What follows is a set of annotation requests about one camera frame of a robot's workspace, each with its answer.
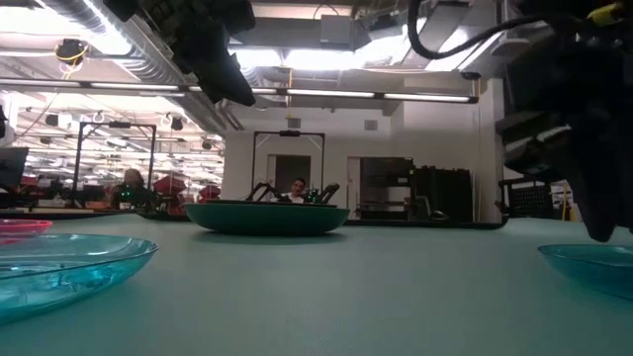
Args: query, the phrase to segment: desk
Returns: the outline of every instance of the desk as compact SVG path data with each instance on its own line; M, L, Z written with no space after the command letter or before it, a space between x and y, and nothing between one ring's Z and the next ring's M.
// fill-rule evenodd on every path
M52 230L160 250L121 286L0 326L1 355L633 354L633 302L569 282L536 251L590 243L579 223L253 238L123 215ZM623 229L613 238L631 240Z

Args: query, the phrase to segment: computer screen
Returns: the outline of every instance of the computer screen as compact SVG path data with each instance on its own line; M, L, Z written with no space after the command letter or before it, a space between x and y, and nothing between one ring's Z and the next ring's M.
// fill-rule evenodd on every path
M20 185L28 155L25 147L0 148L0 184L11 188Z

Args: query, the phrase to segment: workstation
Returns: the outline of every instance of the workstation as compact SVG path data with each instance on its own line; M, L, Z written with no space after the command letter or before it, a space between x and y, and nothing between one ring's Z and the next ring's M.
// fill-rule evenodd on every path
M0 354L631 354L628 6L190 3L0 3Z

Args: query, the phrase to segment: metal frame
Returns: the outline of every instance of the metal frame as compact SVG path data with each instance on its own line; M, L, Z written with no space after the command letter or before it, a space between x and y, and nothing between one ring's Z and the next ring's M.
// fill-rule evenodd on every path
M83 129L86 126L92 127L92 131L90 131L85 137L83 135ZM72 200L75 199L77 194L77 182L79 180L79 163L81 162L81 145L85 138L88 138L91 133L95 130L101 128L102 126L112 127L115 129L131 129L131 128L150 128L151 129L151 147L149 150L149 177L147 177L147 189L151 189L151 174L153 173L154 168L154 146L156 144L156 125L148 125L148 124L130 124L130 123L79 123L79 137L77 138L77 156L75 157L75 172L73 176L72 182L72 192L70 197Z
M297 138L303 135L312 135L320 137L322 141L322 148L320 150L320 189L323 190L323 171L325 170L325 133L300 133L296 132L295 135L284 134L283 131L280 132L259 132L256 131L253 133L253 153L251 158L251 169L250 169L250 187L252 189L255 184L255 154L257 153L257 137L261 134L276 134L279 137L290 137Z

